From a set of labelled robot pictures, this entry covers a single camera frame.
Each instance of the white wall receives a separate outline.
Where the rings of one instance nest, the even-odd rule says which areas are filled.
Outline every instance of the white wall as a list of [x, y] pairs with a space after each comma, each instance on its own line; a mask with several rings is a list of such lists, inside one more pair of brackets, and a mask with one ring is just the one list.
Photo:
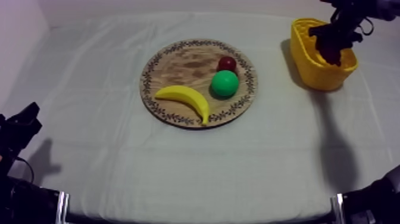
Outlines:
[[0, 108], [27, 54], [47, 30], [36, 0], [0, 0]]
[[114, 14], [229, 11], [327, 20], [334, 9], [319, 0], [39, 0], [50, 26]]

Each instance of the green ball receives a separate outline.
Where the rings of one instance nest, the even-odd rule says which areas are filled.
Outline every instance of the green ball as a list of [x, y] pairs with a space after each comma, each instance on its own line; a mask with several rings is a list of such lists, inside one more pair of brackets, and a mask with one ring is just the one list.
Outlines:
[[211, 88], [215, 94], [221, 97], [229, 97], [235, 94], [239, 88], [239, 79], [231, 71], [222, 70], [217, 72], [211, 81]]

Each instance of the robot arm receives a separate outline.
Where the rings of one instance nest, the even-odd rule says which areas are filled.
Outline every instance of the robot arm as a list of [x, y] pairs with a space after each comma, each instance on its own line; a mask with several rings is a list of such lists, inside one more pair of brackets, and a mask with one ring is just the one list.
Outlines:
[[363, 36], [354, 30], [361, 27], [365, 19], [377, 18], [392, 21], [400, 16], [400, 0], [322, 0], [331, 3], [336, 11], [329, 24], [310, 28], [308, 34], [316, 36], [315, 48], [329, 63], [340, 66], [340, 50], [352, 48], [353, 42], [363, 41]]

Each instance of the wooden plate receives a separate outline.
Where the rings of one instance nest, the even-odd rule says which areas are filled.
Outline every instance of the wooden plate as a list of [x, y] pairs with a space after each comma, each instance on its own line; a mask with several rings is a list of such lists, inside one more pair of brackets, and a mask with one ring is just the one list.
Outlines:
[[[229, 99], [214, 96], [211, 79], [218, 61], [231, 56], [237, 62], [239, 89]], [[210, 105], [206, 126], [195, 110], [175, 101], [155, 99], [155, 93], [170, 85], [185, 85], [199, 91]], [[147, 109], [160, 120], [184, 128], [204, 129], [223, 125], [240, 116], [254, 100], [257, 74], [249, 59], [236, 48], [210, 39], [190, 39], [158, 51], [145, 66], [140, 78], [140, 95]]]

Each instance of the white table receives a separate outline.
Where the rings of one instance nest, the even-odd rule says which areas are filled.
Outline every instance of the white table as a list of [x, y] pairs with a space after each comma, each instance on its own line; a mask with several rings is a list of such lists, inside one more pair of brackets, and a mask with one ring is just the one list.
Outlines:
[[[400, 163], [400, 46], [395, 32], [366, 38], [341, 89], [310, 92], [294, 82], [292, 20], [158, 13], [52, 29], [3, 109], [41, 107], [43, 128], [22, 153], [35, 183], [70, 193], [75, 213], [122, 221], [266, 222], [329, 211], [331, 195]], [[229, 43], [254, 64], [256, 99], [234, 122], [188, 131], [143, 106], [146, 62], [189, 38]]]

